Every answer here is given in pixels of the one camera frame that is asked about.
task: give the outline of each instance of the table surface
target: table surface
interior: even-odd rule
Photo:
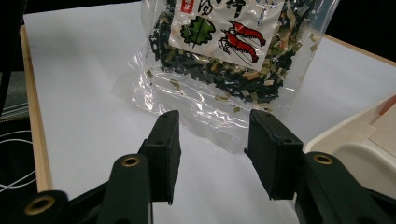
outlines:
[[[24,16],[22,32],[39,190],[69,199],[108,180],[136,153],[157,118],[119,96],[144,38],[140,3]],[[396,91],[395,63],[327,36],[285,124],[306,144]],[[298,223],[290,202],[269,201],[248,157],[180,127],[174,205],[154,204],[158,223]]]

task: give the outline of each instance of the green leaf illustration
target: green leaf illustration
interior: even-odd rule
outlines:
[[[188,25],[181,26],[181,37],[184,38],[184,43],[193,43],[195,45],[207,44],[212,39],[211,33],[216,32],[215,25],[208,19],[203,17],[195,17]]]

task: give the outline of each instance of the red shrimp illustration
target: red shrimp illustration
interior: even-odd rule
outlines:
[[[233,25],[233,27],[230,28],[230,31],[233,31],[236,35],[241,35],[242,37],[245,38],[257,38],[260,41],[260,46],[264,46],[266,40],[264,37],[262,37],[262,34],[258,32],[257,30],[253,30],[250,28],[247,28],[243,24],[237,22],[237,21],[228,21],[230,24]]]
[[[250,54],[251,61],[253,63],[256,63],[259,60],[259,57],[256,55],[256,50],[253,47],[239,40],[238,37],[236,37],[230,31],[226,31],[226,30],[221,30],[221,31],[225,34],[225,36],[218,41],[218,44],[219,47],[224,50],[224,52],[231,54],[228,48],[232,48],[236,51]]]

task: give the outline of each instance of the white label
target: white label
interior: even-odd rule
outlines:
[[[169,45],[262,70],[284,0],[177,0]]]

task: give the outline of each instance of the plastic bag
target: plastic bag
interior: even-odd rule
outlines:
[[[338,0],[144,0],[132,103],[231,152],[253,108],[283,120]]]

